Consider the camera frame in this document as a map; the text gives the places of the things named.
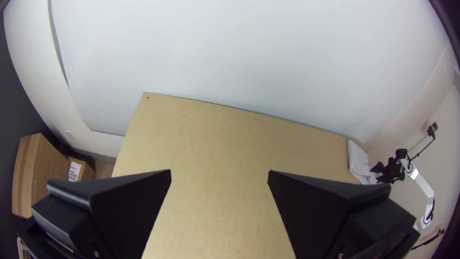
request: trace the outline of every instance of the white cloth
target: white cloth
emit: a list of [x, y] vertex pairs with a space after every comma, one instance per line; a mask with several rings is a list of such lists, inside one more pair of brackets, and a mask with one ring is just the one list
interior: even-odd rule
[[348, 167], [362, 184], [377, 184], [377, 174], [370, 171], [369, 156], [353, 140], [347, 141]]

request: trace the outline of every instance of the white wall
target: white wall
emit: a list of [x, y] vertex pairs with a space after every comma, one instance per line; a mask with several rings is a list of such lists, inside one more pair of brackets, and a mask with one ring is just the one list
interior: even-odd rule
[[[458, 87], [452, 87], [439, 109], [427, 120], [437, 122], [439, 130], [436, 140], [414, 160], [427, 182], [435, 191], [434, 219], [430, 226], [422, 231], [422, 236], [437, 232], [447, 227], [460, 192], [460, 94]], [[416, 131], [407, 141], [399, 146], [410, 148], [415, 145], [425, 132]], [[420, 151], [415, 148], [411, 155]], [[420, 188], [410, 179], [396, 182], [392, 186], [390, 198], [407, 209], [416, 217], [425, 213], [426, 198]], [[434, 254], [441, 238], [433, 243], [412, 251], [407, 259], [428, 259]]]
[[124, 135], [142, 92], [369, 141], [423, 88], [447, 41], [426, 0], [53, 0], [83, 121]]
[[77, 149], [116, 157], [123, 138], [90, 131], [75, 108], [56, 55], [47, 1], [11, 0], [3, 19], [14, 68], [43, 121]]

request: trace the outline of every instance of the plywood board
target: plywood board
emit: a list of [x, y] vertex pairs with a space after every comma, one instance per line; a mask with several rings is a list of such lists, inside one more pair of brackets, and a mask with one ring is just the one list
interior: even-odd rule
[[344, 137], [144, 93], [112, 177], [160, 169], [171, 169], [172, 184], [145, 259], [293, 259], [268, 171], [357, 183], [347, 169]]

